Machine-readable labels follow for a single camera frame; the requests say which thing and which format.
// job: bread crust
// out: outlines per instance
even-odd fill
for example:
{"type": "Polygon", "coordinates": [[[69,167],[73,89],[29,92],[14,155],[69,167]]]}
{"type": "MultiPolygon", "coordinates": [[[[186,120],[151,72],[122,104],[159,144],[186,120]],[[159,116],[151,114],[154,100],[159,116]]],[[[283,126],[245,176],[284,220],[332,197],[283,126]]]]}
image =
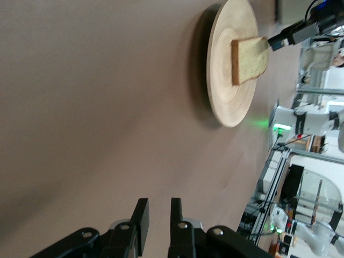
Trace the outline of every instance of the bread crust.
{"type": "Polygon", "coordinates": [[[251,37],[246,39],[233,39],[231,42],[232,47],[232,84],[239,86],[247,81],[257,79],[259,76],[261,76],[265,71],[267,70],[267,67],[265,67],[264,71],[259,73],[257,76],[248,78],[242,82],[240,82],[240,76],[239,76],[239,43],[242,41],[247,41],[250,39],[261,39],[261,40],[267,40],[266,37],[251,37]]]}

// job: metal rod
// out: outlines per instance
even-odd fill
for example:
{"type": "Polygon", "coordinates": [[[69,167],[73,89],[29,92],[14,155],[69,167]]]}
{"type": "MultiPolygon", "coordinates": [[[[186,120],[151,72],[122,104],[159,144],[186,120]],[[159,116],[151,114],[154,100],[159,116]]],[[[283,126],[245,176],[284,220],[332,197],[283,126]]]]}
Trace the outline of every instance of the metal rod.
{"type": "Polygon", "coordinates": [[[322,94],[322,95],[344,95],[342,89],[322,89],[315,87],[299,87],[297,93],[322,94]]]}
{"type": "Polygon", "coordinates": [[[314,208],[313,208],[313,213],[312,213],[312,220],[311,220],[311,225],[314,224],[314,222],[316,222],[316,216],[317,216],[317,209],[319,207],[319,198],[320,198],[320,191],[321,191],[321,186],[323,184],[323,181],[320,180],[319,181],[319,186],[318,186],[318,192],[317,192],[317,197],[316,197],[316,203],[314,204],[314,208]]]}
{"type": "Polygon", "coordinates": [[[308,145],[308,149],[307,149],[308,152],[312,150],[313,142],[314,142],[314,136],[312,135],[310,139],[310,144],[308,145]]]}
{"type": "Polygon", "coordinates": [[[325,156],[323,154],[314,153],[314,152],[306,152],[306,151],[301,150],[301,149],[290,149],[290,152],[291,152],[290,154],[297,154],[297,155],[300,155],[303,157],[310,157],[310,158],[317,159],[317,160],[324,160],[324,161],[344,165],[344,160],[339,159],[337,157],[325,156]]]}
{"type": "Polygon", "coordinates": [[[332,211],[342,212],[341,209],[337,209],[337,208],[331,207],[331,206],[329,206],[329,205],[327,205],[327,204],[325,204],[325,203],[315,202],[315,201],[313,201],[313,200],[310,200],[310,199],[305,198],[305,197],[302,197],[302,196],[294,196],[294,198],[295,198],[295,199],[299,199],[299,200],[304,200],[304,201],[309,202],[309,203],[311,203],[311,204],[318,204],[318,205],[320,205],[320,206],[322,206],[322,207],[325,207],[325,208],[327,208],[327,209],[329,209],[329,210],[332,210],[332,211]]]}

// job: person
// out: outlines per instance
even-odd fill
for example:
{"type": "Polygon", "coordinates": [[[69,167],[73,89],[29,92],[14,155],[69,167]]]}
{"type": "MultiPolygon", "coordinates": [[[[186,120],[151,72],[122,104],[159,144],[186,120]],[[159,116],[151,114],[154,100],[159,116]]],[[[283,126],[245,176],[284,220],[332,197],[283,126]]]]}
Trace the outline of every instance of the person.
{"type": "Polygon", "coordinates": [[[333,59],[333,66],[336,66],[338,68],[344,67],[344,56],[341,56],[340,53],[336,55],[333,59]]]}

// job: beige tabletop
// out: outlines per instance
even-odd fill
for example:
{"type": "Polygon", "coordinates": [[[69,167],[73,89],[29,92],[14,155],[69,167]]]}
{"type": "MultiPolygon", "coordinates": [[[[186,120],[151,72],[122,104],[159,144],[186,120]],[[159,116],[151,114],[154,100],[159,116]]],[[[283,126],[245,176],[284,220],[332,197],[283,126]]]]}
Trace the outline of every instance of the beige tabletop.
{"type": "MultiPolygon", "coordinates": [[[[86,226],[104,233],[150,200],[144,257],[166,257],[171,197],[204,228],[236,230],[291,106],[299,47],[270,55],[245,119],[221,126],[206,94],[215,4],[2,1],[0,257],[28,257],[86,226]]],[[[271,37],[273,0],[251,0],[271,37]]]]}

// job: green light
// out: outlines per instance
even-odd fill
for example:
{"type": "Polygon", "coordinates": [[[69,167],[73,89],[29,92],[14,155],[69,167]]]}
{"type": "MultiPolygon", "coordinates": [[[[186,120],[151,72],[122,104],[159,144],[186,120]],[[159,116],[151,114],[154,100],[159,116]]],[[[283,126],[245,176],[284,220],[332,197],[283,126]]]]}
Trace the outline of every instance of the green light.
{"type": "Polygon", "coordinates": [[[247,118],[247,120],[251,125],[256,128],[269,128],[269,119],[265,118],[247,118]]]}
{"type": "Polygon", "coordinates": [[[284,129],[287,131],[291,130],[291,126],[289,126],[289,125],[274,124],[274,131],[277,130],[278,128],[284,129]]]}

